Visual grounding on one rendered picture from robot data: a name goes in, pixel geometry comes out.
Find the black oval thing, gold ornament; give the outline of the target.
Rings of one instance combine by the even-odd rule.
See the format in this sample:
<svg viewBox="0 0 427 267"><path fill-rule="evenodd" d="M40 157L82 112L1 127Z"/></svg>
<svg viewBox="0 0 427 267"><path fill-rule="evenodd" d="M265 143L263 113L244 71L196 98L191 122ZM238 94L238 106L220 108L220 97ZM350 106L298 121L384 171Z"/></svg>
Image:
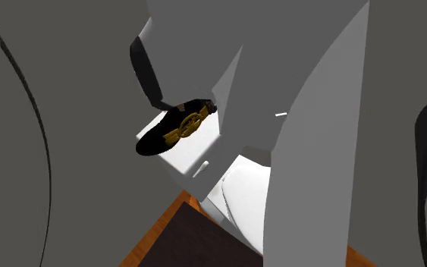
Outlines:
<svg viewBox="0 0 427 267"><path fill-rule="evenodd" d="M210 99L193 99L171 108L140 138L136 144L137 153L153 156L172 149L181 139L197 131L204 120L217 110Z"/></svg>

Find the dark robot stand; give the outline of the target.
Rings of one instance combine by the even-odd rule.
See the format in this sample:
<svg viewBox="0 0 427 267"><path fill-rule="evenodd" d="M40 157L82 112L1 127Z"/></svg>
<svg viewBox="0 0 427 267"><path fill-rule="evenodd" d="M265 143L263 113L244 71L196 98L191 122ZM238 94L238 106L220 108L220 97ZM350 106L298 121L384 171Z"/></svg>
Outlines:
<svg viewBox="0 0 427 267"><path fill-rule="evenodd" d="M263 267L263 259L182 203L138 267Z"/></svg>

